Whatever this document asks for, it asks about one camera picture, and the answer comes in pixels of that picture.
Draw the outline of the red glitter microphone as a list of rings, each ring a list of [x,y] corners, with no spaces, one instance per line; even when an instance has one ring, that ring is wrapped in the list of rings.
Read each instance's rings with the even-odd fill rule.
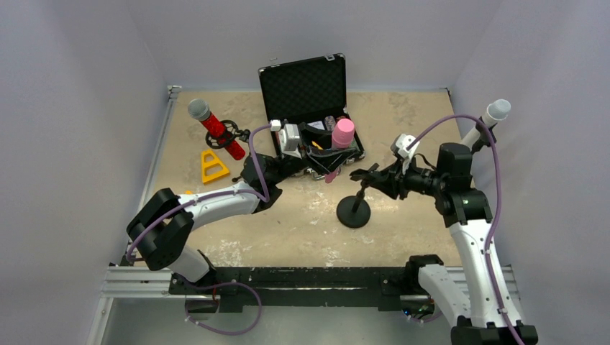
[[[237,141],[244,139],[249,134],[248,130],[240,130],[231,120],[218,120],[203,99],[192,100],[187,109],[189,116],[199,121],[207,130],[205,141],[210,149],[224,149],[234,160],[245,157],[245,151]]]

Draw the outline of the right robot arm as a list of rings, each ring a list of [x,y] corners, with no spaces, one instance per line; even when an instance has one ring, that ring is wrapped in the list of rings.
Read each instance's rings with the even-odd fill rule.
[[[533,325],[524,323],[509,293],[491,234],[486,195],[472,187],[470,149],[441,144],[435,169],[417,167],[413,137],[391,145],[394,164],[367,171],[370,186],[392,199],[416,192],[431,196],[457,247],[468,290],[450,281],[431,256],[410,259],[415,282],[429,294],[451,326],[452,344],[537,344]]]

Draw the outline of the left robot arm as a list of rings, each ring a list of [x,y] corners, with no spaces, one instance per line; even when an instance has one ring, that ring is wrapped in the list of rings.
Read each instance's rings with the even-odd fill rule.
[[[132,243],[126,258],[137,251],[151,271],[169,269],[189,282],[211,276],[213,268],[201,252],[188,247],[192,231],[233,216],[269,209],[281,196],[278,184],[310,168],[317,175],[334,172],[359,149],[307,147],[299,157],[271,157],[256,153],[244,162],[240,181],[206,193],[178,195],[170,188],[158,190],[130,221],[126,232]]]

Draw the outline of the black tripod shock-mount stand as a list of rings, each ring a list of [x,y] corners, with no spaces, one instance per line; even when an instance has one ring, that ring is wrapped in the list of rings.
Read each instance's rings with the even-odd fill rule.
[[[205,141],[212,150],[225,150],[236,161],[243,160],[246,152],[238,141],[246,142],[250,138],[249,129],[239,129],[231,120],[218,120],[212,117],[201,124],[207,130]]]

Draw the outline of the black round-base mic stand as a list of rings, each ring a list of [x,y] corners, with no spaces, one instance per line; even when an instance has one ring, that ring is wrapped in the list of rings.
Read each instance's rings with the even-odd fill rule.
[[[478,133],[478,136],[473,141],[470,147],[470,153],[473,155],[477,152],[480,152],[484,147],[490,147],[492,142],[494,144],[497,143],[497,138],[493,133],[493,129],[497,125],[497,123],[494,122],[492,124],[487,124],[483,120],[482,116],[479,118],[479,122],[480,123],[477,123],[475,126],[475,130]]]

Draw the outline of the pink microphone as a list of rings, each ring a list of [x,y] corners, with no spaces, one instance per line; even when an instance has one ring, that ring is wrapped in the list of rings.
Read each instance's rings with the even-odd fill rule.
[[[350,119],[340,119],[332,131],[332,149],[348,148],[355,136],[355,125]],[[330,174],[325,175],[325,183],[331,183],[342,169],[342,163]]]

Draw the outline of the white microphone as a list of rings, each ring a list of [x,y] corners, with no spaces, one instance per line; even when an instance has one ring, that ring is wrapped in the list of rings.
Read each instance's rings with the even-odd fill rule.
[[[510,111],[511,111],[511,103],[509,101],[507,101],[506,99],[500,98],[500,99],[490,103],[487,106],[486,112],[482,115],[482,117],[483,117],[483,120],[487,124],[492,124],[494,122],[496,122],[498,124],[499,122],[501,122],[507,118]],[[461,144],[470,148],[473,141],[476,139],[477,136],[478,136],[478,133],[476,132],[475,126],[474,126],[463,137]]]

